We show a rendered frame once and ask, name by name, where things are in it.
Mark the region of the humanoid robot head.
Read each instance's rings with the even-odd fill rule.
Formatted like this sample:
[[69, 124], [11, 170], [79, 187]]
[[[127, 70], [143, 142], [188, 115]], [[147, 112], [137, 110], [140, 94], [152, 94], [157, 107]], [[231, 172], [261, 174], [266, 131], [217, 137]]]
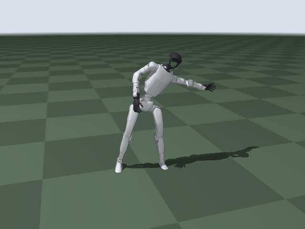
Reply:
[[[181, 57], [180, 57], [180, 55], [178, 54], [178, 53], [176, 53], [176, 52], [173, 52], [173, 53], [171, 53], [170, 55], [170, 60], [169, 60], [169, 63], [168, 64], [166, 64], [166, 65], [163, 65], [163, 66], [166, 66], [167, 68], [164, 68], [167, 72], [169, 72], [170, 73], [170, 69], [174, 69], [174, 68], [176, 68], [181, 62], [182, 62], [182, 59], [181, 59]], [[174, 66], [174, 67], [172, 67], [170, 64], [171, 64], [171, 61], [172, 62], [176, 62], [177, 64]]]

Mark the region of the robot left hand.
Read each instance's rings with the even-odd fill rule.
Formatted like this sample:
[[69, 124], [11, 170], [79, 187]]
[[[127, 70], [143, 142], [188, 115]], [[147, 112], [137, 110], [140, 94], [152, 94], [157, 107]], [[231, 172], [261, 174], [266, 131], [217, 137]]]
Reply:
[[[203, 86], [205, 86], [206, 87], [206, 89], [205, 90], [209, 90], [209, 91], [211, 91], [211, 92], [213, 92], [212, 90], [214, 90], [214, 89], [216, 89], [215, 87], [215, 85], [213, 85], [214, 83], [209, 83], [209, 84], [207, 84], [207, 85], [205, 85], [205, 84], [203, 84]], [[215, 86], [215, 87], [213, 87], [213, 86]], [[211, 88], [212, 87], [212, 88]], [[214, 89], [213, 89], [214, 88]], [[210, 89], [212, 89], [212, 90], [210, 90]]]

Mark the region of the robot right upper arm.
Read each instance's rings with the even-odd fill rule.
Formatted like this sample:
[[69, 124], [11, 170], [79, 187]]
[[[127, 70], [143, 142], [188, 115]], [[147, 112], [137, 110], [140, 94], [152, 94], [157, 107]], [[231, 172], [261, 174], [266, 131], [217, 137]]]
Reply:
[[144, 66], [143, 68], [141, 68], [140, 70], [138, 70], [135, 73], [138, 73], [138, 80], [141, 79], [142, 74], [146, 74], [149, 71], [154, 72], [159, 68], [159, 65], [156, 64], [155, 62], [149, 62], [146, 66]]

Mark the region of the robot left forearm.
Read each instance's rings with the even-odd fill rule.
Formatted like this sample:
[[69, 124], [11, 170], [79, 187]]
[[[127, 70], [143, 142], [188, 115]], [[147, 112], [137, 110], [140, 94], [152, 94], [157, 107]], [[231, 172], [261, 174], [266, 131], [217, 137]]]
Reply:
[[198, 90], [205, 90], [205, 89], [206, 89], [205, 86], [203, 86], [202, 84], [197, 83], [197, 82], [195, 82], [195, 81], [193, 81], [193, 86], [192, 86], [192, 88], [196, 88], [196, 89], [198, 89]]

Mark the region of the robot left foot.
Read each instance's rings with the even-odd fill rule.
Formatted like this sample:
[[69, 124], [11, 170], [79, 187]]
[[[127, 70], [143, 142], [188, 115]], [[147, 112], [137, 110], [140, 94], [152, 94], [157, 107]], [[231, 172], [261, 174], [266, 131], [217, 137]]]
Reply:
[[167, 170], [167, 169], [168, 169], [167, 165], [165, 164], [165, 162], [162, 162], [162, 160], [161, 160], [161, 163], [160, 163], [160, 161], [158, 161], [158, 164], [160, 165], [160, 167], [161, 167], [162, 169], [164, 169], [164, 170]]

